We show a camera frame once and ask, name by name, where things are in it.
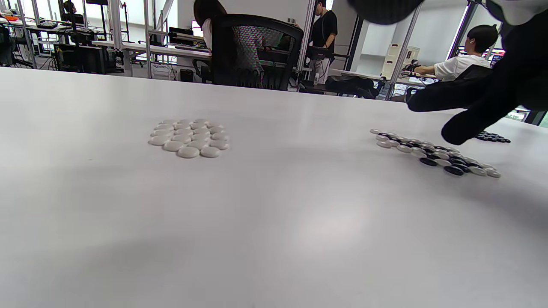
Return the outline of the person's left hand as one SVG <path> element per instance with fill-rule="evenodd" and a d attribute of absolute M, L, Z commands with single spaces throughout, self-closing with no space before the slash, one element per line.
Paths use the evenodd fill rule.
<path fill-rule="evenodd" d="M 349 0 L 348 4 L 369 23 L 391 25 L 409 17 L 423 0 Z"/>

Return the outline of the person's right hand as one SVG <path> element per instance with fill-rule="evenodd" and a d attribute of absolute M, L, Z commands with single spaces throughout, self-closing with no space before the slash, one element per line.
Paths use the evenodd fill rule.
<path fill-rule="evenodd" d="M 438 82 L 416 92 L 411 111 L 462 108 L 441 130 L 446 142 L 461 145 L 520 105 L 547 110 L 547 12 L 513 26 L 503 36 L 505 56 L 484 76 Z"/>

